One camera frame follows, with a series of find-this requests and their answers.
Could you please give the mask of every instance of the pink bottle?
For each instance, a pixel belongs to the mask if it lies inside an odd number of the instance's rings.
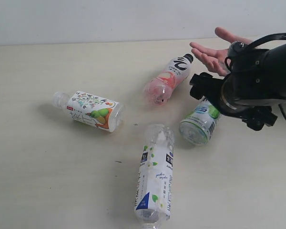
[[[191,54],[172,59],[160,75],[144,87],[147,101],[156,105],[166,103],[174,89],[189,76],[193,60]]]

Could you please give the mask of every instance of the white wall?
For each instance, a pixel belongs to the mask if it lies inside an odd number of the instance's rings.
[[[0,45],[286,32],[286,0],[0,0]]]

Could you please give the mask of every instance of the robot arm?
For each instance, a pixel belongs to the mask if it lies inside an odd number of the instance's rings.
[[[268,35],[250,45],[231,44],[225,60],[230,73],[224,79],[195,74],[190,95],[206,97],[220,113],[240,118],[256,131],[275,124],[274,105],[279,105],[286,119],[282,108],[286,103],[286,44],[272,50],[255,49],[272,40],[286,40],[286,33]]]

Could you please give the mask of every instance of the white bottle cap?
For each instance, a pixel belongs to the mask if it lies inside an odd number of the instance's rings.
[[[52,105],[62,109],[62,106],[64,106],[68,102],[69,98],[69,95],[66,93],[56,92],[52,98]]]

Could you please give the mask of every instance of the plastic bottle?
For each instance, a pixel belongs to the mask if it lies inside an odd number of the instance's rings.
[[[179,131],[188,142],[203,146],[206,145],[221,118],[219,111],[206,99],[180,122]]]
[[[174,89],[189,76],[193,60],[191,54],[172,59],[160,75],[144,87],[147,101],[156,105],[166,103]]]
[[[174,133],[154,124],[147,127],[145,138],[134,212],[142,228],[158,229],[171,214]]]
[[[82,91],[77,91],[72,97],[56,92],[52,104],[73,120],[109,132],[113,132],[122,122],[124,106],[121,103]]]

